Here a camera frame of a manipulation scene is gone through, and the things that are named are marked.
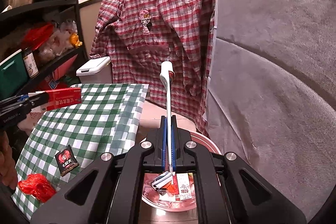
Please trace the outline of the person left hand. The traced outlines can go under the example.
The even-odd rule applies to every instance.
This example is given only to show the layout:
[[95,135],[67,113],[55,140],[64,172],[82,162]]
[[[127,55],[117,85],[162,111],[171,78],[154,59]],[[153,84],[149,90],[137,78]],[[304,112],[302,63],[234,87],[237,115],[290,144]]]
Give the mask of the person left hand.
[[13,159],[12,149],[9,145],[9,139],[5,132],[1,133],[1,183],[15,190],[18,184],[18,175],[15,170],[15,161]]

